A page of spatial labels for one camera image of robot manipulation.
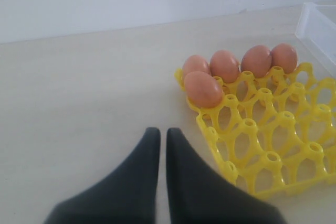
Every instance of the table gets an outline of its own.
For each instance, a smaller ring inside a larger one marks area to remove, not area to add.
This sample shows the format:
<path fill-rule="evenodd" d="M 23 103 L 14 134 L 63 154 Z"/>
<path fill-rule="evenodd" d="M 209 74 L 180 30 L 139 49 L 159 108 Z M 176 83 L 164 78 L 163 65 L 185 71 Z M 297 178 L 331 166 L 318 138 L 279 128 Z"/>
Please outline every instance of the table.
<path fill-rule="evenodd" d="M 217 170 L 174 80 L 186 57 L 219 49 L 238 59 L 256 44 L 290 42 L 300 61 L 328 76 L 293 35 L 301 7 L 0 45 L 0 216 L 41 223 L 53 206 L 90 187 L 133 150 L 147 126 L 161 130 L 157 222 L 169 223 L 165 134 L 180 127 Z M 331 223 L 336 186 L 279 197 L 289 223 Z"/>

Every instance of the yellow plastic egg tray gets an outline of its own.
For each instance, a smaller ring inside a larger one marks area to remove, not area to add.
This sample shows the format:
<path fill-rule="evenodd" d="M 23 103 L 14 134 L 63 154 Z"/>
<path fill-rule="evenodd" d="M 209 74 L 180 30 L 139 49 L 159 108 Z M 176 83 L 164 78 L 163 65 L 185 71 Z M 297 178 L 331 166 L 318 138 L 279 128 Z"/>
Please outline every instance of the yellow plastic egg tray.
<path fill-rule="evenodd" d="M 307 75 L 305 83 L 297 81 L 302 72 Z M 184 90 L 181 69 L 177 69 L 175 78 Z M 278 193 L 299 194 L 320 182 L 336 183 L 334 79 L 317 81 L 310 63 L 300 64 L 291 74 L 284 74 L 281 67 L 272 67 L 260 79 L 255 79 L 249 71 L 242 72 L 236 82 L 230 84 L 219 77 L 215 79 L 225 93 L 217 107 L 198 108 L 188 98 L 186 100 L 198 113 L 197 125 L 226 180 L 236 186 L 239 180 L 243 181 L 245 190 L 258 198 Z M 245 95 L 239 100 L 237 92 L 242 86 Z M 320 104 L 323 90 L 331 95 L 329 102 Z M 258 119 L 255 108 L 258 108 Z M 226 125 L 221 123 L 223 116 L 228 121 Z M 320 125 L 318 129 L 323 129 L 312 139 L 310 127 L 314 123 Z M 277 139 L 278 142 L 281 139 L 282 144 L 275 148 L 278 128 L 286 132 L 286 136 Z M 247 151 L 238 157 L 235 144 L 241 135 L 248 141 Z M 225 146 L 226 155 L 220 146 Z M 312 176 L 299 179 L 299 167 L 306 160 L 314 171 Z M 258 176 L 265 171 L 270 174 L 270 183 L 267 188 L 258 189 Z"/>

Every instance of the brown egg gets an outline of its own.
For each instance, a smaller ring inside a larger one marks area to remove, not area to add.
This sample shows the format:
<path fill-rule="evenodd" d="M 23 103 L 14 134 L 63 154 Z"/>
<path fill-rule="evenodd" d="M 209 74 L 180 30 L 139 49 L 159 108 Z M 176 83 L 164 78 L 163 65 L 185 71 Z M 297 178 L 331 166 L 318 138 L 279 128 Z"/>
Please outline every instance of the brown egg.
<path fill-rule="evenodd" d="M 187 74 L 194 71 L 210 74 L 210 67 L 208 62 L 200 55 L 192 55 L 184 62 L 182 67 L 182 78 L 184 79 Z"/>
<path fill-rule="evenodd" d="M 239 76 L 239 62 L 234 54 L 227 50 L 214 53 L 210 61 L 212 76 L 219 76 L 225 83 L 235 82 Z"/>
<path fill-rule="evenodd" d="M 285 73 L 292 73 L 298 64 L 298 54 L 290 44 L 281 43 L 271 51 L 272 67 L 282 67 Z"/>
<path fill-rule="evenodd" d="M 222 86 L 205 72 L 191 72 L 184 78 L 188 98 L 198 107 L 216 107 L 223 98 Z"/>
<path fill-rule="evenodd" d="M 244 55 L 240 70 L 251 71 L 255 78 L 264 77 L 272 64 L 272 57 L 268 47 L 258 45 L 250 48 Z"/>

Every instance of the tabletop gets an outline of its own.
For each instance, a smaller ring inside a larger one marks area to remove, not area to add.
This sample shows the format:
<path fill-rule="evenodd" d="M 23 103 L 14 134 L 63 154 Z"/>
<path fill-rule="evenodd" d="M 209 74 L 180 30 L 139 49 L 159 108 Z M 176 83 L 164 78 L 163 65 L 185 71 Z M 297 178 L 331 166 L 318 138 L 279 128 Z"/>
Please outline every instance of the tabletop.
<path fill-rule="evenodd" d="M 301 6 L 172 24 L 0 45 L 0 216 L 36 224 L 54 205 L 95 184 L 133 150 L 144 130 L 161 130 L 157 222 L 169 223 L 165 134 L 180 127 L 216 164 L 196 114 L 174 80 L 192 54 L 219 49 L 238 59 L 256 45 L 293 44 L 299 61 L 328 73 L 295 36 Z M 289 223 L 331 223 L 336 187 L 268 200 Z"/>

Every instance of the clear plastic container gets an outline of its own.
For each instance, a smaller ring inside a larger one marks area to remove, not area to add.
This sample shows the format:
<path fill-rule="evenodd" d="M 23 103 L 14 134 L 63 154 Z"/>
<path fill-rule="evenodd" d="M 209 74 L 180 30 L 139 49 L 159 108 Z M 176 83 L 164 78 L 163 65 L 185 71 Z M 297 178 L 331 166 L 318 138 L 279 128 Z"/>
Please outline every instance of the clear plastic container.
<path fill-rule="evenodd" d="M 336 5 L 304 3 L 295 35 L 336 78 Z"/>

